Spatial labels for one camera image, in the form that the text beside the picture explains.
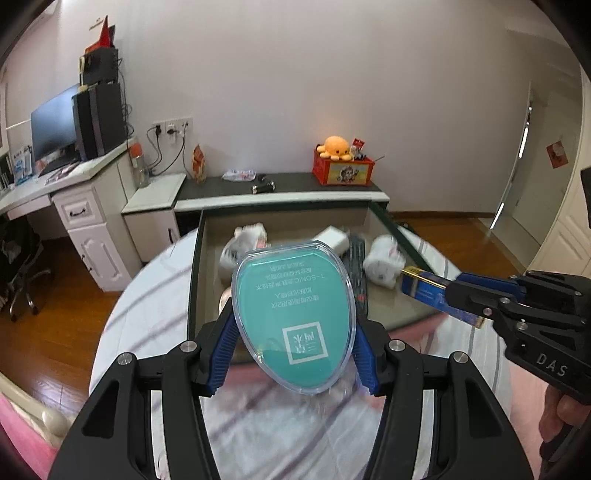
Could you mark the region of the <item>person's right hand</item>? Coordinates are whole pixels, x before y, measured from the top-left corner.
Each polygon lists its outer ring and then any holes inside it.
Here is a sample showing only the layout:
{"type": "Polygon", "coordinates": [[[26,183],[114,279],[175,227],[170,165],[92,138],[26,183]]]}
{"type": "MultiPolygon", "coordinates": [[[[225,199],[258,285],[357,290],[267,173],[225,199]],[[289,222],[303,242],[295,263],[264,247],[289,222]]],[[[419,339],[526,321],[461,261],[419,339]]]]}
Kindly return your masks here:
{"type": "Polygon", "coordinates": [[[558,448],[550,447],[550,444],[561,435],[563,428],[581,429],[589,415],[589,405],[581,404],[552,385],[547,386],[544,410],[539,422],[543,441],[540,455],[544,463],[556,463],[552,456],[558,453],[558,448]]]}

